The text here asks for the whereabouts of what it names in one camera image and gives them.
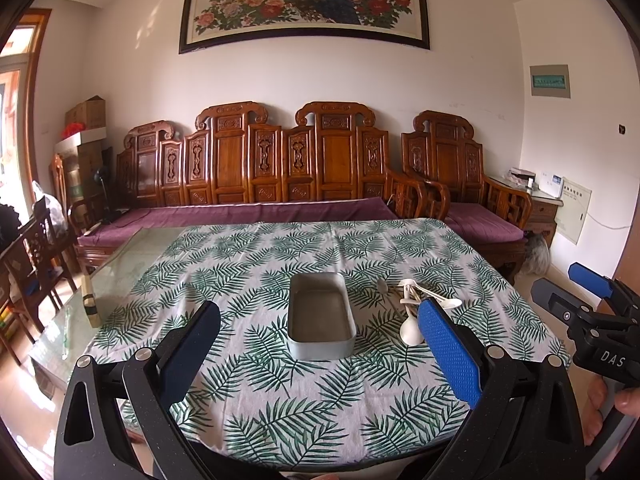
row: black picture frame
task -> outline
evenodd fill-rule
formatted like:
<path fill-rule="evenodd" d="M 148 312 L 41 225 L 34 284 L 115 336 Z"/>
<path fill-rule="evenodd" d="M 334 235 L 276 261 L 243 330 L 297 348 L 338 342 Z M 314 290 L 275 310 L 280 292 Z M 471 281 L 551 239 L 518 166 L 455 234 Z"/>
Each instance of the black picture frame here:
<path fill-rule="evenodd" d="M 260 38 L 280 38 L 286 36 L 341 36 L 347 38 L 364 38 L 366 40 L 389 41 L 391 43 L 407 44 L 419 48 L 430 49 L 429 37 L 429 16 L 427 0 L 418 0 L 420 10 L 420 31 L 422 38 L 408 38 L 390 32 L 380 32 L 379 30 L 354 30 L 352 28 L 328 28 L 328 27 L 286 27 L 271 28 L 268 30 L 251 30 L 247 27 L 246 32 L 237 32 L 220 36 L 219 38 L 209 38 L 207 40 L 188 43 L 189 20 L 192 0 L 184 0 L 182 9 L 182 21 L 180 24 L 179 54 L 186 54 L 195 50 L 217 46 L 219 44 L 233 43 L 235 41 L 258 40 Z"/>

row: screw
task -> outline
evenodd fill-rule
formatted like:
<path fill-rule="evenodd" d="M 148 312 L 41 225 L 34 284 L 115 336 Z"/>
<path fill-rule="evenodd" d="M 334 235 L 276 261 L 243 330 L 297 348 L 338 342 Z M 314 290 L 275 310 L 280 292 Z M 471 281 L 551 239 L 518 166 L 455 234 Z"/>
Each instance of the screw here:
<path fill-rule="evenodd" d="M 546 360 L 549 361 L 549 364 L 555 368 L 560 368 L 562 366 L 562 359 L 557 355 L 551 354 L 547 356 Z"/>
<path fill-rule="evenodd" d="M 78 361 L 76 361 L 76 366 L 78 368 L 86 368 L 90 362 L 91 362 L 91 356 L 83 355 L 82 357 L 78 358 Z"/>
<path fill-rule="evenodd" d="M 504 357 L 504 350 L 498 345 L 489 346 L 486 352 L 494 359 L 502 359 Z"/>
<path fill-rule="evenodd" d="M 151 348 L 141 348 L 136 352 L 136 361 L 146 361 L 151 357 L 153 352 Z"/>

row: plastic bag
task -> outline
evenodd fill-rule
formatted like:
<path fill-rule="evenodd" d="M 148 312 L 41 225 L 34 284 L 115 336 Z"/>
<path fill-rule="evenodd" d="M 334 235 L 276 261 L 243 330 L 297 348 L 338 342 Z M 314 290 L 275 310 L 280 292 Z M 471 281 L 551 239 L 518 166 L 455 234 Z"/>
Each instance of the plastic bag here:
<path fill-rule="evenodd" d="M 62 211 L 62 206 L 58 199 L 54 196 L 46 194 L 40 184 L 38 184 L 35 180 L 31 183 L 31 189 L 33 189 L 33 194 L 36 196 L 36 202 L 42 197 L 44 197 L 44 203 L 47 205 L 47 209 L 49 209 L 49 216 L 51 218 L 51 224 L 53 225 L 53 230 L 56 232 L 56 236 L 60 236 L 64 234 L 67 229 L 66 217 L 64 211 Z"/>

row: white wall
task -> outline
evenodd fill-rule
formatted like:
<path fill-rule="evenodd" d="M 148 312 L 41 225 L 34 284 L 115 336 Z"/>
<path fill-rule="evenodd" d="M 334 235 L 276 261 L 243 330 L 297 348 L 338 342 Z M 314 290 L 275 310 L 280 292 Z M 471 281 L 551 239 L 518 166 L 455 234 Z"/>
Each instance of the white wall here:
<path fill-rule="evenodd" d="M 605 0 L 524 0 L 516 13 L 527 81 L 521 167 L 591 189 L 590 215 L 629 226 L 640 179 L 640 83 L 622 23 Z M 529 66 L 541 64 L 569 65 L 570 100 L 530 94 Z M 611 276 L 627 235 L 587 216 L 577 246 L 555 236 L 552 264 L 563 275 L 578 261 Z"/>
<path fill-rule="evenodd" d="M 96 18 L 84 94 L 107 100 L 109 142 L 167 119 L 182 133 L 215 104 L 265 104 L 271 122 L 315 100 L 357 101 L 395 134 L 425 109 L 465 116 L 484 143 L 488 172 L 518 162 L 524 114 L 522 55 L 513 4 L 506 0 L 428 0 L 431 50 L 353 38 L 241 41 L 178 55 L 184 0 L 118 0 Z"/>
<path fill-rule="evenodd" d="M 65 127 L 65 112 L 92 97 L 82 94 L 88 30 L 95 7 L 68 0 L 36 0 L 31 7 L 52 9 L 36 74 L 33 121 L 38 179 L 50 192 L 53 146 Z"/>

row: fern leaf pattern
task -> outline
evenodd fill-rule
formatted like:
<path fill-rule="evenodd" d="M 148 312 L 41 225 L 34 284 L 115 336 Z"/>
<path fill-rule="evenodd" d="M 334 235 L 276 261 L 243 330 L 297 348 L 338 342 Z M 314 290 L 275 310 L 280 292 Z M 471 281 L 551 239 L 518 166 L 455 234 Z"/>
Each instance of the fern leaf pattern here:
<path fill-rule="evenodd" d="M 288 347 L 289 282 L 306 272 L 344 277 L 356 337 L 351 356 L 295 359 Z M 225 456 L 287 471 L 366 466 L 416 454 L 451 436 L 468 406 L 426 343 L 399 337 L 405 319 L 380 293 L 414 278 L 462 306 L 452 320 L 513 358 L 570 356 L 536 312 L 462 238 L 432 219 L 193 226 L 158 249 L 86 352 L 104 364 L 156 348 L 202 302 L 220 330 L 185 399 L 170 413 L 189 439 Z M 127 428 L 137 420 L 120 404 Z"/>

